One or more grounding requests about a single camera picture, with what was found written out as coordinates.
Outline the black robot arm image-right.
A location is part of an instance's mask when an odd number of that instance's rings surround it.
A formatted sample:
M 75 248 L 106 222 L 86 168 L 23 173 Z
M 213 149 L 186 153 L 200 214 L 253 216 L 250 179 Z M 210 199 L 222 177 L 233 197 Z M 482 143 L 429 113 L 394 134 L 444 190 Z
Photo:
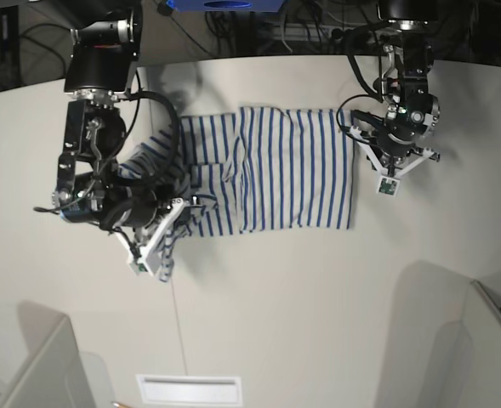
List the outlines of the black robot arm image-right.
M 429 91 L 428 73 L 434 64 L 426 26 L 438 21 L 437 1 L 379 1 L 379 20 L 350 30 L 344 49 L 356 80 L 370 99 L 386 105 L 384 116 L 352 110 L 350 115 L 370 129 L 352 133 L 371 149 L 386 174 L 393 176 L 412 154 L 424 157 L 417 142 L 433 134 L 440 118 L 440 104 Z M 355 40 L 363 34 L 393 29 L 392 42 L 383 45 L 388 65 L 380 70 L 373 85 L 363 78 L 356 62 Z

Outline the black robot arm image-left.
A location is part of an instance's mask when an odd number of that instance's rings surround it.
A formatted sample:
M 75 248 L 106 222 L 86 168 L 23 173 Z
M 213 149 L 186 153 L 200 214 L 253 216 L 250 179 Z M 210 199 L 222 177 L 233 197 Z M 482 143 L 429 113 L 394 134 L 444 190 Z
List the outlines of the black robot arm image-left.
M 113 1 L 100 5 L 88 21 L 71 31 L 74 48 L 64 91 L 73 100 L 67 108 L 50 210 L 68 222 L 96 224 L 106 231 L 147 227 L 166 212 L 174 196 L 174 187 L 162 178 L 179 148 L 179 116 L 165 96 L 130 90 L 142 25 L 139 1 Z M 142 99 L 166 110 L 171 139 L 157 170 L 124 178 L 118 173 L 117 155 L 129 131 L 116 105 Z

